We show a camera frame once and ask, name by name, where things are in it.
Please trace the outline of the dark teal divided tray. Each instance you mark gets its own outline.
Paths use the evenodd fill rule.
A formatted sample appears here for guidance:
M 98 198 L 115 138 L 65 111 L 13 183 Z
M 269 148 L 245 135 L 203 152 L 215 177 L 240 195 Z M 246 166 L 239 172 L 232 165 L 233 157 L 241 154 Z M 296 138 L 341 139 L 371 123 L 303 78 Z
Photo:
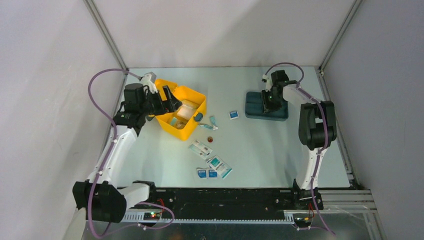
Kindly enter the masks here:
M 259 119 L 268 121 L 284 122 L 289 117 L 288 103 L 281 102 L 281 108 L 277 111 L 264 113 L 261 93 L 257 91 L 248 91 L 245 95 L 244 113 L 249 119 Z

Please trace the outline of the white gauze pad pack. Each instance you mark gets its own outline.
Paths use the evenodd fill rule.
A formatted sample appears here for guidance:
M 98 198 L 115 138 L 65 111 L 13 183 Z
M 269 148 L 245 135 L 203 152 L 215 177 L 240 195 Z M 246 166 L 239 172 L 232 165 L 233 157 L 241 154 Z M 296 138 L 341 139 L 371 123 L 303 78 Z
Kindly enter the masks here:
M 191 117 L 195 114 L 198 107 L 199 105 L 192 101 L 183 100 L 182 107 L 177 111 L 176 115 L 182 119 L 190 120 Z

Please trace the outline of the teal bandage pack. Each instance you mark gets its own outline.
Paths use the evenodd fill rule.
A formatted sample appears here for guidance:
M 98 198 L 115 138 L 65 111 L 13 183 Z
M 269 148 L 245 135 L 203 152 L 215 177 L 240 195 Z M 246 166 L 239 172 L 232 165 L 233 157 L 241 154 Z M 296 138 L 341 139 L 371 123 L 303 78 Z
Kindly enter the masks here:
M 180 121 L 178 118 L 173 117 L 173 118 L 171 119 L 171 121 L 169 122 L 169 124 L 170 124 L 171 126 L 173 126 L 174 128 L 178 128 L 178 127 L 181 125 L 181 121 Z

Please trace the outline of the cotton swabs bag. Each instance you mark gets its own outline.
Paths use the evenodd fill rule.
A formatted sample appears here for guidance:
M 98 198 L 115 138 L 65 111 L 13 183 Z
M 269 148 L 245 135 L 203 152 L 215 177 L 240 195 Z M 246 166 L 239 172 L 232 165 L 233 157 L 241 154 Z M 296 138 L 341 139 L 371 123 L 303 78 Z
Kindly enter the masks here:
M 176 129 L 178 129 L 178 130 L 182 130 L 182 129 L 184 129 L 184 128 L 185 128 L 185 126 L 187 125 L 187 123 L 188 123 L 188 121 L 187 121 L 187 120 L 180 120 L 180 119 L 177 119 L 177 120 L 176 120 L 176 122 L 175 122 L 175 124 L 174 124 L 174 127 L 175 127 Z

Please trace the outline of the medical gauze dressing packet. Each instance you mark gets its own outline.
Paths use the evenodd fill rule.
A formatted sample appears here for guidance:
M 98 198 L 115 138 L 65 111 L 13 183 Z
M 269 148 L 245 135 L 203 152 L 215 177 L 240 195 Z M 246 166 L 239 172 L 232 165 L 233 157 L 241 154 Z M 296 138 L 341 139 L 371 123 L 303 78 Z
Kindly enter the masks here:
M 206 164 L 212 168 L 222 179 L 225 179 L 233 170 L 232 167 L 224 162 L 218 155 L 207 159 Z

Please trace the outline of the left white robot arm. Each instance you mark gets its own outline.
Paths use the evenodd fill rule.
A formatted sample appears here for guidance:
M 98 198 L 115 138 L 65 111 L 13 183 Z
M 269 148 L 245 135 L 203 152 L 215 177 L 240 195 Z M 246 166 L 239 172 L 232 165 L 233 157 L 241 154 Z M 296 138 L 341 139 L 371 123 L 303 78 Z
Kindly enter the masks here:
M 117 183 L 129 150 L 147 121 L 155 116 L 176 112 L 182 102 L 169 85 L 151 90 L 148 85 L 131 83 L 123 90 L 123 101 L 114 117 L 107 144 L 93 172 L 85 181 L 77 181 L 72 193 L 78 209 L 86 210 L 86 219 L 120 223 L 126 211 L 139 203 L 153 208 L 158 202 L 151 181 L 134 180 L 120 187 Z

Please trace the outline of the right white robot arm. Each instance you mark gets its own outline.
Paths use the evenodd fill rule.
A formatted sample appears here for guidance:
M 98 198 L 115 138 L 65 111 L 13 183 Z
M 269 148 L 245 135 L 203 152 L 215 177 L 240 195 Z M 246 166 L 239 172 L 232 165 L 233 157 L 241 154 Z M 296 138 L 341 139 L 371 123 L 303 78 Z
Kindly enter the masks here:
M 284 103 L 299 108 L 298 137 L 304 150 L 304 163 L 293 181 L 291 204 L 304 209 L 316 198 L 318 175 L 323 157 L 337 137 L 335 107 L 304 90 L 299 81 L 289 80 L 284 70 L 264 74 L 265 89 L 260 96 L 263 113 L 280 110 Z

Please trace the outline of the yellow medicine kit box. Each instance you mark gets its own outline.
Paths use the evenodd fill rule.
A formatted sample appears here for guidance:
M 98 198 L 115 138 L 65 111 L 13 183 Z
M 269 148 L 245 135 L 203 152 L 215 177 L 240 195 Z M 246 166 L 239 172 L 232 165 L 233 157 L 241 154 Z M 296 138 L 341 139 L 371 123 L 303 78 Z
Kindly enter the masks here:
M 156 79 L 154 82 L 161 98 L 166 98 L 163 87 L 168 86 L 171 93 L 182 102 L 182 106 L 172 113 L 156 116 L 161 128 L 181 141 L 186 141 L 198 126 L 195 117 L 207 113 L 207 98 L 204 94 L 197 92 L 187 86 L 179 86 L 175 82 L 164 79 Z

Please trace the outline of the teal tube lower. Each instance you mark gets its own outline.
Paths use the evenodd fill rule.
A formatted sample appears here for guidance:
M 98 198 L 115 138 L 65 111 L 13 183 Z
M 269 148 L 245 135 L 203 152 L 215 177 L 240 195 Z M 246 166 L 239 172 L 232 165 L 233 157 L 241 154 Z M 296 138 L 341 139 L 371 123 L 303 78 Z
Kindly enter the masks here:
M 214 127 L 205 123 L 198 123 L 198 126 L 208 130 L 214 130 Z

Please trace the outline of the teal tube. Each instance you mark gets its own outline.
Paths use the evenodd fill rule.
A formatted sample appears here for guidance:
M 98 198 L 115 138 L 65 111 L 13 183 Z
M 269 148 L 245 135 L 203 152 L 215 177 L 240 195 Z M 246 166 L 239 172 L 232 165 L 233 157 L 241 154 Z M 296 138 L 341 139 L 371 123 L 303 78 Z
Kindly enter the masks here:
M 198 126 L 208 130 L 214 130 L 214 127 L 205 123 L 198 123 Z
M 217 126 L 217 122 L 216 122 L 216 118 L 215 118 L 215 116 L 214 115 L 212 115 L 212 116 L 210 116 L 209 117 L 209 119 L 210 119 L 210 122 L 211 122 L 211 124 L 212 124 L 212 129 L 215 131 L 215 130 L 217 130 L 218 129 L 218 126 Z

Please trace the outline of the blue alcohol pad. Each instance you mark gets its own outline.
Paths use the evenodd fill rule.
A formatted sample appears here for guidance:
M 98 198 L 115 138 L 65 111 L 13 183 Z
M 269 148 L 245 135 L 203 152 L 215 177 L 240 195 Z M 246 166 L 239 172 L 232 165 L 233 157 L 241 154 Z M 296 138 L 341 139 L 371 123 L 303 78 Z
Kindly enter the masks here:
M 219 177 L 219 175 L 214 169 L 209 168 L 207 170 L 207 177 L 209 179 L 217 179 Z
M 234 111 L 230 111 L 230 112 L 228 113 L 228 115 L 229 115 L 229 118 L 230 118 L 231 120 L 234 120 L 234 119 L 239 118 L 239 113 L 238 113 L 238 111 L 236 111 L 236 110 L 234 110 Z
M 197 173 L 197 176 L 200 179 L 207 179 L 208 178 L 208 171 L 206 169 L 204 169 L 204 168 L 198 168 L 198 169 L 196 169 L 196 173 Z

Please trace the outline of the teal tube upper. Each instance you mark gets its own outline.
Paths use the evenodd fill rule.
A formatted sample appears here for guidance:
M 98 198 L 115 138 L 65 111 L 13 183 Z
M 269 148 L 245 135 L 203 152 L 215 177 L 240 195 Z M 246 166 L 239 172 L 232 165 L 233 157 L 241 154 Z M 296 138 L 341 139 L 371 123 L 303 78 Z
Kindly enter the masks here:
M 218 126 L 217 126 L 217 122 L 216 122 L 216 118 L 215 118 L 215 116 L 214 115 L 212 115 L 212 116 L 210 116 L 209 117 L 209 119 L 210 119 L 210 122 L 211 122 L 211 124 L 212 124 L 212 129 L 215 131 L 215 130 L 217 130 L 218 129 Z

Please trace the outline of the white teal striped packet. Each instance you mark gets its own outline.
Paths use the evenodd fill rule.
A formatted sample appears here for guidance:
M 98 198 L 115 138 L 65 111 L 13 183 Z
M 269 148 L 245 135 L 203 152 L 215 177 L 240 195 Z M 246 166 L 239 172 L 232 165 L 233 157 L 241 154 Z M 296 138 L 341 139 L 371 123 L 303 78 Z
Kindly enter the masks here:
M 206 160 L 211 157 L 213 150 L 198 140 L 194 140 L 188 148 L 197 156 Z

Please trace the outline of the blue alcohol pad left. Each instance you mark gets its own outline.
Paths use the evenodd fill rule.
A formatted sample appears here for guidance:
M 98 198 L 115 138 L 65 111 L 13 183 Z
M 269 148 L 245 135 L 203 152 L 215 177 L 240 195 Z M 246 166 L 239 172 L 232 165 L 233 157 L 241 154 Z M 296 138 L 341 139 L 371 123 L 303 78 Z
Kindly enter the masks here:
M 198 168 L 198 169 L 196 169 L 196 173 L 197 173 L 197 176 L 200 179 L 207 179 L 208 178 L 208 171 L 206 169 L 204 169 L 204 168 Z

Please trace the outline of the blue alcohol pad right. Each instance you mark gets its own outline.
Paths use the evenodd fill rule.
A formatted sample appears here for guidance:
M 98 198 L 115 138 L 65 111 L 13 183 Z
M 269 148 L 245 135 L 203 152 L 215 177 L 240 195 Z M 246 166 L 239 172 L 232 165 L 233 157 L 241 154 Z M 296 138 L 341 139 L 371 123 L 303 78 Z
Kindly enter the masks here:
M 219 177 L 219 175 L 214 169 L 209 168 L 207 170 L 207 177 L 209 179 L 217 179 Z

